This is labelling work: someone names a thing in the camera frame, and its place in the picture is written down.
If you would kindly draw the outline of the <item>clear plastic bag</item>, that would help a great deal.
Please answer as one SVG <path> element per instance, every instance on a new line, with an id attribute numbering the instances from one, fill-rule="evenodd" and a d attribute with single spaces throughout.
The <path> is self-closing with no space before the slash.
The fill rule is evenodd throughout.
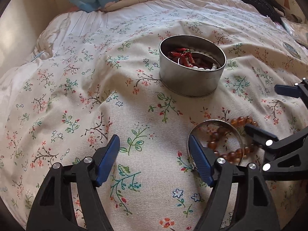
<path id="1" fill-rule="evenodd" d="M 308 48 L 308 28 L 307 24 L 304 23 L 294 23 L 288 19 L 282 17 L 282 26 L 287 31 L 287 33 L 300 45 Z"/>

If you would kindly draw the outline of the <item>floral bed sheet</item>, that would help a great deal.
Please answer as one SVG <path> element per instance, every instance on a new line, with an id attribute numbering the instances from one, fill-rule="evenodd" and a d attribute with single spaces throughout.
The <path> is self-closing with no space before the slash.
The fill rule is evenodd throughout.
<path id="1" fill-rule="evenodd" d="M 307 126 L 305 105 L 274 92 L 307 76 L 307 50 L 268 17 L 209 4 L 69 35 L 47 59 L 35 59 L 21 87 L 1 89 L 1 198 L 22 227 L 53 163 L 77 164 L 116 134 L 120 153 L 98 189 L 113 228 L 193 230 L 210 194 L 188 161 L 195 125 L 251 116 L 280 138 Z M 178 34 L 225 52 L 212 95 L 183 97 L 160 81 L 159 44 Z"/>

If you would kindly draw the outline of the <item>round silver metal tin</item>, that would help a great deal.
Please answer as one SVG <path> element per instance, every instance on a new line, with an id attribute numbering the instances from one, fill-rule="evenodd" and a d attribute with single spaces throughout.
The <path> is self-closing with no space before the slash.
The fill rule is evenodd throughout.
<path id="1" fill-rule="evenodd" d="M 203 97 L 213 93 L 226 65 L 223 50 L 201 37 L 175 35 L 159 45 L 159 76 L 175 93 Z"/>

